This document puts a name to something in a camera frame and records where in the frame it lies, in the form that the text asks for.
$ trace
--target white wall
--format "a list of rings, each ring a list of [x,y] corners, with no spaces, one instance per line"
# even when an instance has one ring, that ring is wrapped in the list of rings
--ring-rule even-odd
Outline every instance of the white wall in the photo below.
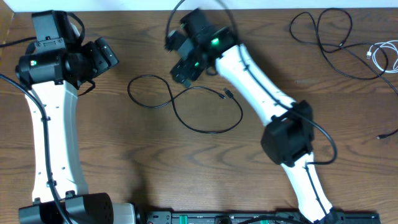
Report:
[[[4,0],[14,12],[171,10],[179,0]],[[223,0],[231,9],[398,7],[398,0]],[[186,0],[180,9],[221,9],[215,0]]]

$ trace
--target wooden tabletop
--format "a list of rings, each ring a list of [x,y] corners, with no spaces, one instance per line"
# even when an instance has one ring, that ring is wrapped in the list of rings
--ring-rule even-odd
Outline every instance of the wooden tabletop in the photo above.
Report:
[[[336,141],[336,162],[317,167],[330,202],[346,211],[378,212],[383,223],[397,223],[398,134],[384,140],[376,136],[398,128],[398,97],[380,79],[360,81],[336,73],[316,46],[302,45],[291,38],[289,23],[302,11],[233,13],[241,38],[257,64],[286,94],[297,101],[307,100],[315,121]],[[316,19],[321,12],[309,11]],[[398,9],[348,11],[354,27],[347,44],[397,38]],[[178,27],[178,19],[186,13],[176,13],[172,28]],[[195,83],[218,91],[229,88],[242,104],[241,124],[224,134],[195,133],[179,123],[171,105],[149,110],[128,97],[129,80],[143,74],[165,78],[174,94],[183,90],[169,74],[178,56],[163,49],[169,12],[79,12],[77,16],[86,27],[85,41],[104,37],[120,59],[117,67],[95,80],[94,91],[78,100],[80,159],[90,193],[107,192],[114,202],[177,211],[297,208],[285,172],[260,146],[264,127],[226,80],[203,74]],[[208,12],[208,16],[219,27],[229,25],[222,11]],[[326,14],[320,28],[322,41],[339,44],[347,28],[344,14]],[[307,17],[297,21],[294,31],[300,38],[315,40]],[[30,14],[18,13],[8,41],[34,34]],[[23,43],[5,49],[1,73],[16,79],[14,68],[26,46]],[[354,51],[366,58],[368,47]],[[352,75],[372,76],[344,52],[330,58]],[[385,77],[398,85],[396,74]],[[164,83],[154,79],[138,80],[132,94],[152,105],[169,99]],[[203,90],[189,91],[176,104],[182,119],[198,129],[223,129],[239,119],[232,100],[221,100]],[[22,93],[4,82],[0,82],[0,105],[0,222],[16,223],[18,208],[32,203],[32,121]],[[329,159],[332,151],[328,141],[320,133],[315,138],[316,160]]]

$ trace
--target wooden table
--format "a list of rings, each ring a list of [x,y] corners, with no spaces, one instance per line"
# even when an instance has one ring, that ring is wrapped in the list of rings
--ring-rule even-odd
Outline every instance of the wooden table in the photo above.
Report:
[[[294,10],[234,11],[241,38],[257,64],[286,94],[306,99],[315,121],[335,139],[337,161],[317,167],[330,202],[346,211],[373,211],[383,223],[398,222],[398,135],[377,140],[378,134],[398,128],[398,98],[382,81],[346,78],[322,58],[317,47],[291,38]],[[309,10],[317,18],[321,10]],[[177,18],[187,12],[178,12]],[[397,38],[398,9],[350,9],[354,27],[348,43]],[[260,147],[264,127],[242,96],[221,77],[203,74],[196,85],[222,91],[229,88],[244,110],[242,123],[224,134],[199,134],[175,117],[171,106],[148,110],[133,103],[126,92],[130,79],[156,74],[174,83],[170,69],[176,53],[163,49],[169,12],[79,12],[86,41],[104,37],[120,59],[114,69],[96,79],[97,89],[79,98],[77,128],[80,159],[91,193],[107,192],[114,202],[134,202],[145,208],[199,211],[271,211],[297,208],[297,199],[282,170]],[[209,12],[217,25],[226,26],[222,12]],[[338,44],[348,20],[342,13],[325,15],[320,35]],[[297,21],[301,38],[315,40],[308,18]],[[9,41],[34,35],[30,14],[15,16]],[[8,47],[0,61],[1,73],[15,78],[14,67],[27,43]],[[355,52],[365,58],[367,47]],[[371,76],[365,66],[340,52],[330,56],[340,68],[356,76]],[[397,86],[397,75],[385,75]],[[132,93],[148,104],[168,100],[165,85],[139,80]],[[222,129],[236,122],[239,110],[232,100],[221,100],[201,90],[177,101],[181,117],[199,129]],[[31,205],[34,184],[32,122],[21,93],[0,83],[0,217],[18,221],[18,208]],[[316,159],[331,157],[328,141],[316,133]]]

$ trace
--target white cable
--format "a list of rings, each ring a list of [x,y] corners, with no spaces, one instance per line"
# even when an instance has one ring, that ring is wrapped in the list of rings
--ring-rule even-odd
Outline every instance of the white cable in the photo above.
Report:
[[[398,40],[390,40],[387,42],[380,42],[380,43],[375,43],[374,45],[380,44],[380,48],[388,48],[388,49],[392,49],[397,53],[397,60],[394,63],[394,65],[392,66],[392,70],[386,70],[385,73],[398,73],[398,49],[397,47],[392,44],[392,42],[398,42]],[[373,54],[372,54],[372,47],[374,46],[372,45],[369,48],[368,53],[366,54],[366,58],[370,59],[372,57],[373,63],[375,64],[375,66],[380,69],[380,71],[384,71],[383,68],[380,67],[380,65],[378,64],[377,60],[376,60],[376,52],[379,50],[379,48],[377,48]]]

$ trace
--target cable connector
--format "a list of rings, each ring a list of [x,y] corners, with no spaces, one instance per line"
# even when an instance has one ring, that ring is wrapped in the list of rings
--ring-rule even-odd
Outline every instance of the cable connector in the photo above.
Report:
[[[370,59],[372,57],[372,52],[371,51],[368,51],[367,53],[366,53],[366,58],[367,59]]]
[[[225,88],[224,92],[229,98],[231,98],[231,99],[234,98],[234,95],[232,94],[232,92],[229,89]]]

